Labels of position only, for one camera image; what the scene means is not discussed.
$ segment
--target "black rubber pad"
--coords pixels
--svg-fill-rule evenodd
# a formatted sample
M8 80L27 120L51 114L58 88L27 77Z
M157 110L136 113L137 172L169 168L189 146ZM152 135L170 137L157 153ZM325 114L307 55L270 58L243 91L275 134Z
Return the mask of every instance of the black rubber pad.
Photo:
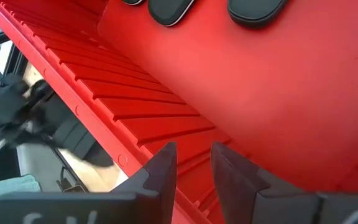
M164 26L173 26L181 20L195 0L149 0L149 12Z
M229 0L227 9L234 22L263 27L273 21L287 0Z
M126 4L131 6L135 6L143 2L143 0L122 0L122 1L124 1Z

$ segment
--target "red ribbed surface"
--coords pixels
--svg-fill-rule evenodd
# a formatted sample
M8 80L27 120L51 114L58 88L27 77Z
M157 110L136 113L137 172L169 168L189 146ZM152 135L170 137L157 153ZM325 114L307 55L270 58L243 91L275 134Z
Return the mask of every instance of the red ribbed surface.
M0 26L127 174L177 142L174 223L222 223L209 153L213 141L233 144L231 138L100 42L103 2L89 3L0 1Z

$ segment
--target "light blue cloth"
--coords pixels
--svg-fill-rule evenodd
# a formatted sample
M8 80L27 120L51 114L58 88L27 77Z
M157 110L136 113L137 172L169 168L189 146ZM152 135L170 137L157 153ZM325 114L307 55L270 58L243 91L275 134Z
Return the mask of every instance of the light blue cloth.
M0 181L0 195L11 192L40 192L41 188L31 175Z

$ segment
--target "dark gray plastic part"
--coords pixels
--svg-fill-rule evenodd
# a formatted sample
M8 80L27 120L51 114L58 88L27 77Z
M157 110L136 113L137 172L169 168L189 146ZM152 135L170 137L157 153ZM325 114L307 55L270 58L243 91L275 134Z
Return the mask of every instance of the dark gray plastic part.
M226 223L251 223L256 193L269 187L258 167L220 143L212 146L211 164Z
M358 224L358 195L320 194L324 204L319 224Z
M257 194L252 224L312 224L318 211L317 195L265 198Z
M141 4L143 0L123 0L123 2L131 6L136 6L138 4Z
M85 159L85 156L90 152L94 144L97 144L96 139L90 132L86 131L85 135L74 148L73 153L78 156L78 158Z
M173 26L183 19L195 0L149 0L149 12L163 26Z
M248 27L259 28L272 22L288 0L228 0L232 20Z
M75 117L75 115L70 114L67 117L67 119L59 126L53 135L53 140L58 144L58 146L63 147L63 143L66 138L79 123L80 121Z
M171 224L176 176L176 145L168 143L111 193L3 195L0 223Z

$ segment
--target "black cable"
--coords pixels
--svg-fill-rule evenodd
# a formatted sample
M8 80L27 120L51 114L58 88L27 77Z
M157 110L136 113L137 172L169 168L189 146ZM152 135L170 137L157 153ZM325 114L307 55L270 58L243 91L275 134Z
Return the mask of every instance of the black cable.
M60 181L63 181L63 179L65 178L65 169L66 167L63 166L60 170Z
M85 184L82 182L82 180L77 176L76 172L73 170L73 168L70 166L70 164L66 161L66 159L63 157L61 152L58 149L58 146L56 143L51 140L47 135L45 134L32 134L33 140L38 139L35 143L41 143L46 144L49 146L52 150L52 152L55 154L55 156L58 158L58 160L63 164L62 170L60 171L60 177L64 177L63 172L64 170L67 170L71 178L74 180L76 185L80 185L85 192L89 192L88 188L85 186Z

